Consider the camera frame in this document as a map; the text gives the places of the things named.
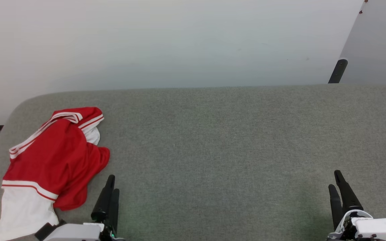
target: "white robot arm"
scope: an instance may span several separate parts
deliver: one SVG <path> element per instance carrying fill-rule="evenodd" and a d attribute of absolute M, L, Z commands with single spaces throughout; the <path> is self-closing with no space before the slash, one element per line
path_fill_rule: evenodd
<path fill-rule="evenodd" d="M 114 189 L 114 183 L 115 177 L 110 175 L 90 215 L 93 223 L 46 223 L 35 237 L 40 241 L 125 241 L 116 237 L 120 191 Z"/>
<path fill-rule="evenodd" d="M 334 232 L 327 241 L 386 241 L 386 218 L 374 219 L 363 210 L 354 191 L 339 170 L 334 171 L 340 197 L 334 185 L 329 185 Z"/>

